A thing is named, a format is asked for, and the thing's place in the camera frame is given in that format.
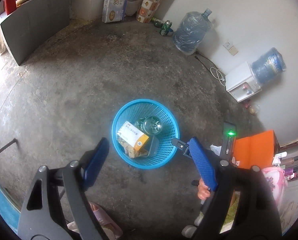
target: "laundry basket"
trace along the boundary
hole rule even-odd
[[[122,125],[129,121],[134,124],[139,118],[156,115],[163,121],[163,130],[156,135],[159,139],[157,154],[153,157],[129,158],[124,148],[117,141],[117,132]],[[116,114],[111,136],[113,145],[120,157],[130,165],[140,169],[154,169],[166,164],[176,153],[176,147],[171,144],[172,138],[179,138],[179,127],[172,113],[162,104],[150,99],[137,99],[124,105]]]

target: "pink slipper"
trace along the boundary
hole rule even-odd
[[[94,215],[96,217],[96,219],[98,220],[99,224],[104,227],[108,224],[111,224],[112,227],[114,228],[114,236],[115,238],[119,238],[122,236],[123,232],[121,230],[121,228],[111,219],[111,217],[106,213],[106,211],[103,210],[103,208],[99,205],[97,205],[96,203],[90,202],[90,204],[96,206],[98,208],[97,211],[94,211]]]

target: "plastic wrap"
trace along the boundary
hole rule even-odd
[[[189,12],[182,19],[178,29],[172,36],[174,45],[185,55],[191,55],[202,41],[204,35],[213,28],[208,16],[212,13],[207,9],[203,14]]]
[[[285,71],[286,65],[277,49],[271,48],[266,54],[252,63],[251,69],[257,81],[263,85],[273,80],[282,71]]]

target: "blue gripper pad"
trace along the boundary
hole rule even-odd
[[[196,164],[204,183],[210,187],[212,191],[215,191],[218,185],[216,182],[215,170],[207,159],[201,144],[195,137],[191,138],[188,144],[194,164]]]

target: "metal bolt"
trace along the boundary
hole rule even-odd
[[[229,165],[229,163],[226,160],[221,160],[220,165],[223,166],[223,167],[226,167],[226,166]]]
[[[70,167],[77,167],[78,166],[78,164],[79,164],[79,161],[72,161],[72,162],[70,162]]]
[[[252,166],[252,169],[255,171],[255,172],[259,172],[260,171],[260,168],[258,166]]]
[[[46,165],[43,165],[43,166],[40,166],[38,170],[39,170],[40,172],[43,172],[43,171],[45,171],[46,169],[47,169],[47,166],[46,166]]]

